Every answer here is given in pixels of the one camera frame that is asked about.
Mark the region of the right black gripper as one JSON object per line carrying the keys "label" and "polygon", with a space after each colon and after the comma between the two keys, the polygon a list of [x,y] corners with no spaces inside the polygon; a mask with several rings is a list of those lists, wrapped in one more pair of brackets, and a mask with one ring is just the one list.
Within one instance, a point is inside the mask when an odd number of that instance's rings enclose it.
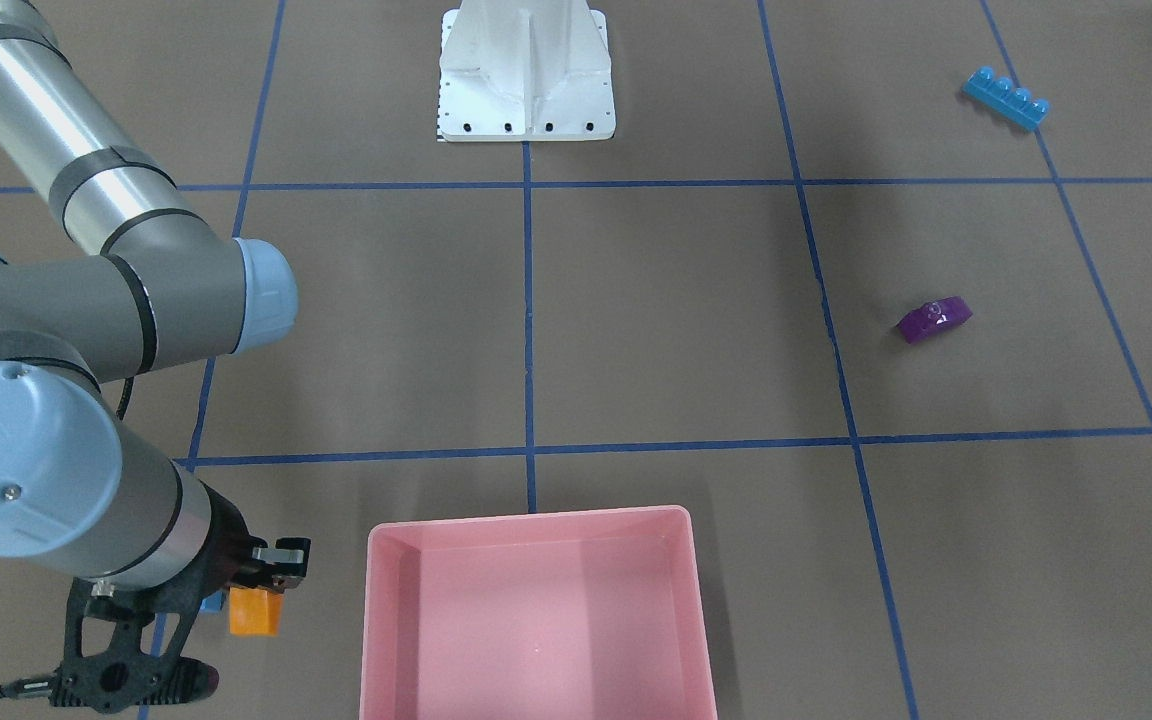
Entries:
{"label": "right black gripper", "polygon": [[253,560],[253,588],[285,593],[306,578],[312,541],[308,537],[282,537],[273,544],[253,538],[238,507],[207,488],[210,516],[204,544],[175,579],[175,612],[197,614],[200,602],[242,574]]}

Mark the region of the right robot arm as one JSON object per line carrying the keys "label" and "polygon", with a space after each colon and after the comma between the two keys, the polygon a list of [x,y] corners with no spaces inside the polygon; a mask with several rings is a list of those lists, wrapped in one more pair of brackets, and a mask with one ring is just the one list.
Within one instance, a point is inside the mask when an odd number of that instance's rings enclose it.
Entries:
{"label": "right robot arm", "polygon": [[0,253],[0,559],[92,592],[198,570],[282,593],[308,552],[262,546],[241,514],[128,429],[104,382],[274,343],[300,309],[270,242],[221,237],[74,73],[33,3],[0,1],[0,146],[81,258]]}

